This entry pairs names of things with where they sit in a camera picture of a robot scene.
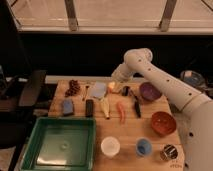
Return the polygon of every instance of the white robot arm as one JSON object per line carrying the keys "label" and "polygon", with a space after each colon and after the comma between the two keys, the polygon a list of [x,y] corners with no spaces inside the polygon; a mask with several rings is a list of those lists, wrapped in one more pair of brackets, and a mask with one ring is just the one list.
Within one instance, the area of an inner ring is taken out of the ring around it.
{"label": "white robot arm", "polygon": [[186,171],[213,169],[213,101],[197,89],[176,79],[150,63],[152,52],[147,48],[129,50],[124,62],[112,77],[125,82],[135,73],[143,75],[161,91],[182,113],[190,117],[187,141]]}

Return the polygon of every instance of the green bin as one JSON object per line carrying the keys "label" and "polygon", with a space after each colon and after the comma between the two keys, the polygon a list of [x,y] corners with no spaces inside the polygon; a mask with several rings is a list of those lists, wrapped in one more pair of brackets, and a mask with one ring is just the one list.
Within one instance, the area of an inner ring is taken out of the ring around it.
{"label": "green bin", "polygon": [[93,118],[39,118],[20,171],[90,171],[95,136]]}

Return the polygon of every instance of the carrot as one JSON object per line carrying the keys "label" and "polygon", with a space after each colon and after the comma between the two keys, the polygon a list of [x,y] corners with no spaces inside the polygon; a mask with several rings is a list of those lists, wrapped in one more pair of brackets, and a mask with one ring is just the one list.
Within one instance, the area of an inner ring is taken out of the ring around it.
{"label": "carrot", "polygon": [[116,107],[118,109],[118,113],[120,114],[120,123],[125,122],[125,110],[123,104],[119,101],[116,103]]}

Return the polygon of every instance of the white cup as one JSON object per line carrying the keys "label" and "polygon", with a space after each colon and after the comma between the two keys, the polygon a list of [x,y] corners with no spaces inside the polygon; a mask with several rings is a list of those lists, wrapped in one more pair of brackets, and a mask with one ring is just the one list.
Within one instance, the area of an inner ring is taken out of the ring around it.
{"label": "white cup", "polygon": [[115,137],[106,137],[101,142],[101,150],[104,155],[112,158],[120,151],[120,143]]}

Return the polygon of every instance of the wooden table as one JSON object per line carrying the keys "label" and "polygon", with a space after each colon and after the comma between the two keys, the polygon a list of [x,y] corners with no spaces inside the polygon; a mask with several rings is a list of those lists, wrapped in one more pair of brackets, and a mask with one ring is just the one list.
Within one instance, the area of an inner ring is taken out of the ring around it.
{"label": "wooden table", "polygon": [[[79,82],[81,91],[76,96],[68,97],[72,99],[75,115],[73,117],[85,116],[85,101],[82,101],[85,86],[90,85],[90,91],[94,82]],[[138,87],[140,83],[125,83],[131,87],[133,92],[139,97]],[[61,103],[65,99],[65,91],[68,89],[68,81],[59,81],[48,115],[59,117],[62,113]],[[157,111],[169,112],[170,108],[165,96],[155,102],[147,102],[140,98],[142,105],[142,117],[137,118],[133,109],[133,99],[119,94],[108,94],[110,102],[110,119],[107,120],[101,111],[99,100],[94,99],[94,117],[96,120],[96,149],[94,159],[94,171],[182,171],[184,163],[184,153],[177,130],[161,137],[154,132],[150,126],[150,118]],[[119,113],[116,109],[116,102],[121,101],[125,105],[126,120],[120,123]],[[121,144],[119,154],[113,159],[107,158],[100,149],[101,141],[107,136],[116,137]],[[149,139],[152,143],[153,151],[147,157],[139,157],[136,154],[135,145],[139,138]],[[168,162],[160,158],[160,151],[164,145],[173,144],[178,150],[178,158]]]}

